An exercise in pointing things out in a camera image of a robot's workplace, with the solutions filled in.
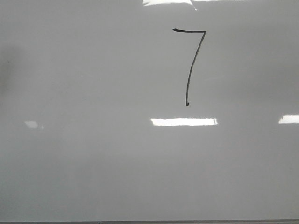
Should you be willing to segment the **white whiteboard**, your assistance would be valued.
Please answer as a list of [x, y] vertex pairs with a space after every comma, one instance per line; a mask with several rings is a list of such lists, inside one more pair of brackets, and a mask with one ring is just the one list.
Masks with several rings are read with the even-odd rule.
[[3, 0], [1, 221], [297, 219], [299, 3]]

